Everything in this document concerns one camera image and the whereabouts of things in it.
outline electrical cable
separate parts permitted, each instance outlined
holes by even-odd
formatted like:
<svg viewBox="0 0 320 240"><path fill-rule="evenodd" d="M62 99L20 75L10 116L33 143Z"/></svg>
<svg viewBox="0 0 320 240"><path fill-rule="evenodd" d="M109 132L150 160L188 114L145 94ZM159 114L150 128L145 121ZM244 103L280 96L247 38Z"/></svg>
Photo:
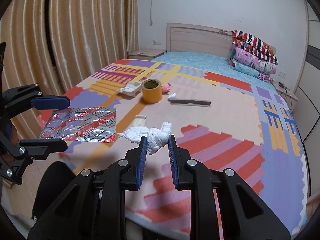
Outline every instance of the electrical cable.
<svg viewBox="0 0 320 240"><path fill-rule="evenodd" d="M154 41L150 41L150 42L148 42L143 48L145 49L146 48L146 46L148 46L150 43L153 43L154 44Z"/></svg>
<svg viewBox="0 0 320 240"><path fill-rule="evenodd" d="M291 98L290 95L289 95L289 97L290 97L290 112L291 112L291 108L292 108L292 98Z"/></svg>
<svg viewBox="0 0 320 240"><path fill-rule="evenodd" d="M283 92L284 92L284 90L279 95L282 95Z"/></svg>
<svg viewBox="0 0 320 240"><path fill-rule="evenodd" d="M286 100L287 100L287 97L288 97L288 92L287 92L287 90L285 89L284 101L286 101Z"/></svg>
<svg viewBox="0 0 320 240"><path fill-rule="evenodd" d="M150 0L150 26L153 25L153 22L152 22L152 0Z"/></svg>

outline white tissue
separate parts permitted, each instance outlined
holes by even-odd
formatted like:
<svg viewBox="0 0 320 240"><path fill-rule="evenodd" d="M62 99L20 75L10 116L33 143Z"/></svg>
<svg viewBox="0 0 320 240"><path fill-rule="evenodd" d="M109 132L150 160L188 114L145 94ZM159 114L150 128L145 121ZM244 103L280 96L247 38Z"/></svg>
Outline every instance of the white tissue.
<svg viewBox="0 0 320 240"><path fill-rule="evenodd" d="M168 100L176 98L177 94L173 93L168 96Z"/></svg>
<svg viewBox="0 0 320 240"><path fill-rule="evenodd" d="M160 130L158 128L149 129L146 126L132 126L123 133L118 133L118 137L124 137L134 143L140 143L141 136L146 136L147 152L152 155L168 143L171 133L172 124L164 122Z"/></svg>
<svg viewBox="0 0 320 240"><path fill-rule="evenodd" d="M158 128L150 128L147 133L148 154L155 154L161 147L167 145L171 133L172 124L169 122L164 122L160 130Z"/></svg>
<svg viewBox="0 0 320 240"><path fill-rule="evenodd" d="M141 136L147 136L149 128L146 126L132 126L123 133L118 133L118 137L124 137L131 142L140 143Z"/></svg>

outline metal screw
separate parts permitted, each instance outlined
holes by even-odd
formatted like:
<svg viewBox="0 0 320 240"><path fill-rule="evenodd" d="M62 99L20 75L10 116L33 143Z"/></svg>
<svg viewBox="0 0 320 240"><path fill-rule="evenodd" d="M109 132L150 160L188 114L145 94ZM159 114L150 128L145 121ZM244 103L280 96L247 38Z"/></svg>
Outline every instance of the metal screw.
<svg viewBox="0 0 320 240"><path fill-rule="evenodd" d="M8 175L8 177L11 177L12 176L12 170L8 169L7 170L7 175Z"/></svg>
<svg viewBox="0 0 320 240"><path fill-rule="evenodd" d="M193 160L193 159L188 160L187 163L188 163L188 165L190 165L190 166L196 166L196 165L197 165L197 161L196 161L196 160Z"/></svg>
<svg viewBox="0 0 320 240"><path fill-rule="evenodd" d="M25 151L26 151L26 149L24 147L20 147L20 149L19 149L20 154L24 154Z"/></svg>
<svg viewBox="0 0 320 240"><path fill-rule="evenodd" d="M86 176L89 176L91 173L91 171L89 169L85 169L83 171L81 171L81 175L86 177Z"/></svg>
<svg viewBox="0 0 320 240"><path fill-rule="evenodd" d="M226 171L225 171L225 174L227 174L228 176L233 176L234 174L235 174L235 172L234 172L234 170L232 170L232 169L227 169Z"/></svg>
<svg viewBox="0 0 320 240"><path fill-rule="evenodd" d="M119 160L118 164L122 167L127 166L128 165L128 161L127 160Z"/></svg>

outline colorful bed sheet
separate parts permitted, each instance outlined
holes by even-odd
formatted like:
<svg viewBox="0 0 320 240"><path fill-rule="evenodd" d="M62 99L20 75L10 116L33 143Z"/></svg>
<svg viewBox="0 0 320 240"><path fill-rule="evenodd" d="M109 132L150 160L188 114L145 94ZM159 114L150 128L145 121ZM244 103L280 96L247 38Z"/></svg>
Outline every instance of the colorful bed sheet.
<svg viewBox="0 0 320 240"><path fill-rule="evenodd" d="M147 105L141 94L129 99L116 92L128 81L147 78L170 82L178 98L211 100L212 107L171 106L168 95ZM147 116L150 128L171 122L179 147L210 169L236 170L292 234L306 223L305 154L286 102L272 89L203 69L125 59L88 77L66 96L70 107L115 107L117 133L130 127L137 114ZM39 116L43 126L50 114ZM60 156L76 174L84 168L106 169L138 146L124 138L67 143ZM126 192L125 204L130 220L173 239L189 239L190 192L174 189L167 146L147 156L141 190Z"/></svg>
<svg viewBox="0 0 320 240"><path fill-rule="evenodd" d="M162 56L153 59L153 61L179 64L183 66L213 71L227 77L232 77L234 79L259 86L272 92L276 91L275 87L269 83L263 82L255 77L231 69L228 60L225 57L198 52L167 52Z"/></svg>

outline blue gripper pad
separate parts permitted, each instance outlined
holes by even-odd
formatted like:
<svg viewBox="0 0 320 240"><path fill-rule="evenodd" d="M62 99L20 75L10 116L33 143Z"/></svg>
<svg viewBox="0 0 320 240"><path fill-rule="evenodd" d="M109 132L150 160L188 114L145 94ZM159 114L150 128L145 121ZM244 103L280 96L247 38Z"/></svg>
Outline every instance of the blue gripper pad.
<svg viewBox="0 0 320 240"><path fill-rule="evenodd" d="M70 106L70 99L61 96L44 96L38 97L31 101L31 107L34 107L38 110L45 110L45 109L65 109Z"/></svg>

